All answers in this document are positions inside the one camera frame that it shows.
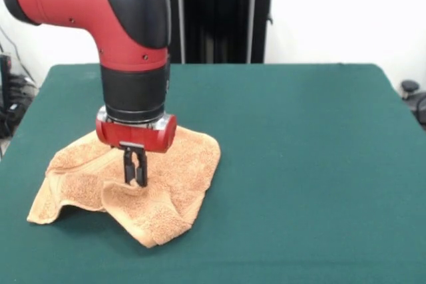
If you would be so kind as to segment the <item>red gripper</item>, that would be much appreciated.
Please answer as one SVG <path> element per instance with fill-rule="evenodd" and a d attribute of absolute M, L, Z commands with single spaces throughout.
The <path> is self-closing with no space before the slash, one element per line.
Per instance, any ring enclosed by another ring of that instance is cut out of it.
<path fill-rule="evenodd" d="M 106 107 L 102 106 L 96 117 L 96 133 L 102 143 L 116 148 L 125 146 L 144 148 L 136 150 L 138 160 L 136 182 L 140 187 L 147 187 L 148 184 L 146 151 L 165 153 L 173 143 L 176 128 L 177 119 L 175 115 L 171 114 L 163 114 L 153 122 L 125 124 L 112 120 L 107 114 Z M 124 149 L 124 180 L 126 184 L 130 184 L 135 179 L 132 154 L 131 148 Z"/>

